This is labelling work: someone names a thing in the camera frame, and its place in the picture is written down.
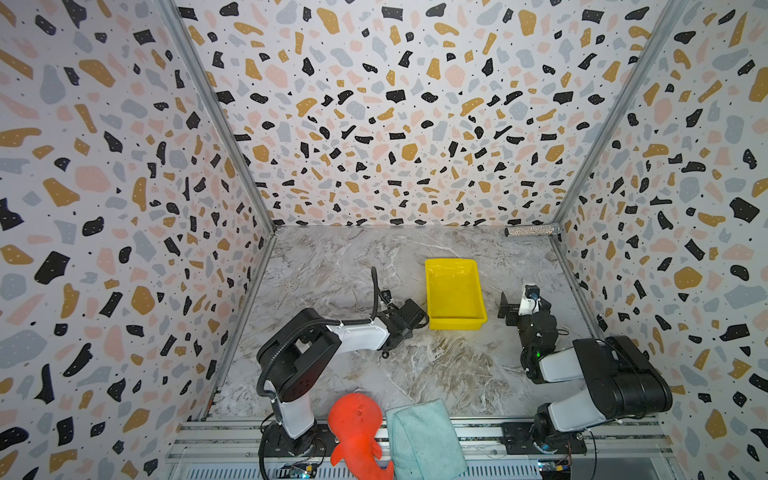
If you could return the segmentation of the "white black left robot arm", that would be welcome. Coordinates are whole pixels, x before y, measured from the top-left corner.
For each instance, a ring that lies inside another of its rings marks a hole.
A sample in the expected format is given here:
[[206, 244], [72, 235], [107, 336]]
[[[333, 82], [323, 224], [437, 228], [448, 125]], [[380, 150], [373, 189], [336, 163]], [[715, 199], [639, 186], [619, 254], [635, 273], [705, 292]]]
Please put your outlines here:
[[413, 300], [401, 306], [376, 300], [363, 319], [335, 320], [313, 308], [296, 314], [258, 351], [261, 373], [257, 395], [271, 405], [274, 421], [264, 428], [262, 451], [269, 457], [300, 456], [318, 439], [330, 442], [330, 430], [312, 411], [310, 390], [334, 356], [358, 350], [389, 353], [428, 324]]

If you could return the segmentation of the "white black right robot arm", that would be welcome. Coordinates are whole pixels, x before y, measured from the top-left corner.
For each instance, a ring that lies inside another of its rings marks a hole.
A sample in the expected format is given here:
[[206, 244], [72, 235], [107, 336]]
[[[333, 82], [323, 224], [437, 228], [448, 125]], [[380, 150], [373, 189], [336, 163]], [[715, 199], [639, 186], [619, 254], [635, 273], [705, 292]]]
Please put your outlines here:
[[591, 427], [671, 409], [670, 386], [628, 337], [579, 338], [557, 350], [561, 329], [537, 285], [526, 284], [520, 301], [501, 307], [499, 314], [517, 328], [520, 363], [529, 380], [584, 382], [569, 398], [537, 408], [527, 438], [539, 451], [573, 451], [578, 435]]

